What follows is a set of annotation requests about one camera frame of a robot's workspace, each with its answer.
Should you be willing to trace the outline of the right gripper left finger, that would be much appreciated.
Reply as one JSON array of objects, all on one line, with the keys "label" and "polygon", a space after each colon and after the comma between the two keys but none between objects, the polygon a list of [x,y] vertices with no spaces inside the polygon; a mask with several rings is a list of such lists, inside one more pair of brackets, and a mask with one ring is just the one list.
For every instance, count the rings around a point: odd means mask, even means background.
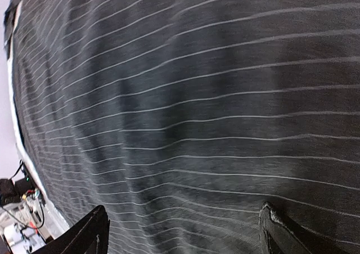
[{"label": "right gripper left finger", "polygon": [[107,254],[110,220],[102,205],[95,207],[62,236],[35,254]]}]

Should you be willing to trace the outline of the floral patterned table mat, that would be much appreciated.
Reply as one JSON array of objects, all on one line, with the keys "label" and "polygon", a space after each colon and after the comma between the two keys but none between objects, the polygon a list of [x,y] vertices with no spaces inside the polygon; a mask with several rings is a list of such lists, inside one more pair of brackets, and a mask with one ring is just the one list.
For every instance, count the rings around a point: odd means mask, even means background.
[{"label": "floral patterned table mat", "polygon": [[11,109],[11,117],[13,124],[13,131],[15,135],[15,146],[17,150],[18,157],[20,161],[22,161],[23,168],[27,169],[28,174],[32,179],[34,179],[36,189],[40,192],[40,196],[42,197],[41,201],[34,201],[30,197],[20,196],[20,201],[23,207],[27,210],[41,208],[44,211],[44,225],[43,229],[47,229],[47,231],[52,234],[53,237],[57,238],[60,235],[64,234],[68,229],[69,225],[66,220],[62,217],[62,215],[57,211],[54,204],[49,200],[46,190],[44,188],[43,183],[41,182],[39,175],[35,169],[35,166],[28,155],[24,142],[21,138],[21,130],[19,125],[19,118],[16,111],[15,105],[15,86],[14,86],[14,39],[13,36],[18,27],[22,2],[20,2],[13,12],[13,28],[10,30],[10,40],[6,42],[9,48],[9,58],[7,59],[7,71],[8,71],[8,91],[10,98],[10,109]]}]

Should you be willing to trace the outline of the black pinstriped shirt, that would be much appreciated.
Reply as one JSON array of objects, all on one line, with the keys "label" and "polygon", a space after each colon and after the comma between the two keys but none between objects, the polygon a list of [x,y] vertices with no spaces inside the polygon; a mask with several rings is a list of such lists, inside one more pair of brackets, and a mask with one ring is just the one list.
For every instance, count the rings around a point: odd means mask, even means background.
[{"label": "black pinstriped shirt", "polygon": [[359,0],[11,0],[21,138],[110,253],[263,253],[265,203],[359,252]]}]

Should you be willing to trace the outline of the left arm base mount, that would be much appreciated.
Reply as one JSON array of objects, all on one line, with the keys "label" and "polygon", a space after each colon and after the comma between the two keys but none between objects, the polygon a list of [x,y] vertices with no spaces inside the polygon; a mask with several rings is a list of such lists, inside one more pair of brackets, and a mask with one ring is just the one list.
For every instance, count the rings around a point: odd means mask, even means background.
[{"label": "left arm base mount", "polygon": [[1,179],[1,253],[34,253],[46,244],[41,192],[19,162],[15,174]]}]

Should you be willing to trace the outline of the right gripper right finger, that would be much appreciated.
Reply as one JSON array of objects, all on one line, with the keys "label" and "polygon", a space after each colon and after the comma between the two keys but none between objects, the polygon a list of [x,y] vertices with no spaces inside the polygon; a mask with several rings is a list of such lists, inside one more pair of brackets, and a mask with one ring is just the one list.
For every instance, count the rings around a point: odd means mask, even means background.
[{"label": "right gripper right finger", "polygon": [[259,227],[263,253],[346,253],[330,240],[307,231],[268,202],[259,213]]}]

